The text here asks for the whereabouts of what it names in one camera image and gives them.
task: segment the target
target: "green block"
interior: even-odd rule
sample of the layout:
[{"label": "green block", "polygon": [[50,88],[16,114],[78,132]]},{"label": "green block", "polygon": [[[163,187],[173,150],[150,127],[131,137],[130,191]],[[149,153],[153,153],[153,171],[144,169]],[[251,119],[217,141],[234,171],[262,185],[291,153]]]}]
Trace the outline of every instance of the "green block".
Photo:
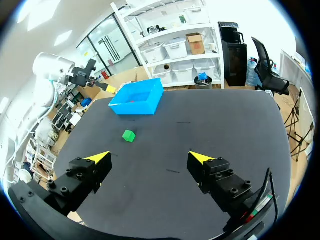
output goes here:
[{"label": "green block", "polygon": [[132,143],[135,140],[135,133],[130,130],[125,130],[124,134],[122,135],[123,139],[126,140],[127,142]]}]

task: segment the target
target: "black appliance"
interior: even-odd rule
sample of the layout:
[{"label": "black appliance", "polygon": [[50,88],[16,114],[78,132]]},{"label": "black appliance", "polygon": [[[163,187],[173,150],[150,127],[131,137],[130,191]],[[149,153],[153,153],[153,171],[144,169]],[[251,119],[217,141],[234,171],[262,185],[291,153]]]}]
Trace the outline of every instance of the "black appliance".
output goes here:
[{"label": "black appliance", "polygon": [[246,85],[247,45],[235,22],[218,22],[224,59],[224,77],[230,87]]}]

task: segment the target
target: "black table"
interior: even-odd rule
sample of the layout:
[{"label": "black table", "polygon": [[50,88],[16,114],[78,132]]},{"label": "black table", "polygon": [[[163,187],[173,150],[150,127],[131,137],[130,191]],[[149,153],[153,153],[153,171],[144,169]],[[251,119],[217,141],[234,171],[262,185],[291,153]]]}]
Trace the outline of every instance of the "black table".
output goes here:
[{"label": "black table", "polygon": [[[275,100],[252,90],[165,92],[155,115],[116,115],[96,101],[71,133],[55,163],[61,176],[76,157],[111,151],[113,169],[77,213],[90,227],[119,236],[207,240],[230,218],[203,195],[187,170],[188,152],[223,157],[252,191],[271,168],[280,214],[285,209],[291,158]],[[133,143],[122,139],[136,134]],[[264,223],[271,225],[274,207]]]}]

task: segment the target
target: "glass door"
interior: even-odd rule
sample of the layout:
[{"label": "glass door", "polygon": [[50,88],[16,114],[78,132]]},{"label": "glass door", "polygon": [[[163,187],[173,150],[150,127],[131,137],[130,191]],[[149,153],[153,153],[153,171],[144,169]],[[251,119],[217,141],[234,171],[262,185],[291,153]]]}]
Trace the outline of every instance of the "glass door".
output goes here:
[{"label": "glass door", "polygon": [[113,15],[104,20],[88,37],[112,75],[139,66]]},{"label": "glass door", "polygon": [[105,72],[109,76],[111,75],[109,70],[106,68],[104,61],[101,59],[99,53],[96,52],[95,48],[91,45],[87,37],[77,47],[77,51],[80,53],[83,62],[86,64],[89,62],[90,59],[96,60],[96,70],[91,73],[91,77],[102,78],[103,72]]}]

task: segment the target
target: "tripod stand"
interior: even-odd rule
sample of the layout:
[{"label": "tripod stand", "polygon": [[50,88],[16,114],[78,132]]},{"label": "tripod stand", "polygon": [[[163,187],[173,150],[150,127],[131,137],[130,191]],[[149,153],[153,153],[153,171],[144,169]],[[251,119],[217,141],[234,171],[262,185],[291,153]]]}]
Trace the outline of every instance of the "tripod stand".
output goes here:
[{"label": "tripod stand", "polygon": [[[308,132],[306,133],[305,136],[300,136],[299,134],[297,134],[296,123],[299,122],[299,118],[298,118],[298,114],[296,113],[296,111],[297,111],[297,110],[296,110],[296,107],[297,107],[298,101],[299,101],[300,98],[301,98],[301,95],[302,95],[302,90],[300,89],[299,97],[298,97],[298,99],[296,100],[296,102],[295,102],[295,104],[294,104],[294,107],[292,108],[289,117],[287,118],[287,120],[286,120],[285,123],[284,123],[284,125],[286,125],[287,122],[288,122],[288,120],[291,118],[291,124],[289,124],[288,126],[285,126],[285,128],[289,128],[289,127],[290,127],[290,131],[289,131],[289,133],[288,133],[288,139],[292,138],[293,140],[295,140],[295,141],[298,143],[298,145],[291,151],[291,157],[293,158],[294,156],[296,156],[296,160],[295,160],[296,162],[298,162],[298,158],[299,158],[300,153],[302,153],[303,151],[305,151],[305,150],[307,149],[307,147],[309,146],[309,143],[306,142],[306,138],[307,138],[308,134],[309,134],[309,133],[314,129],[314,127],[315,127],[315,126],[314,126],[314,123],[312,122],[311,125],[310,125],[310,127],[309,127],[309,130],[308,130]],[[297,139],[297,138],[291,136],[292,127],[294,127],[294,135],[297,136],[297,137],[299,137],[300,139]],[[306,142],[307,146],[306,146],[306,148],[304,148],[304,149],[301,150],[302,145],[303,145],[304,142]]]}]

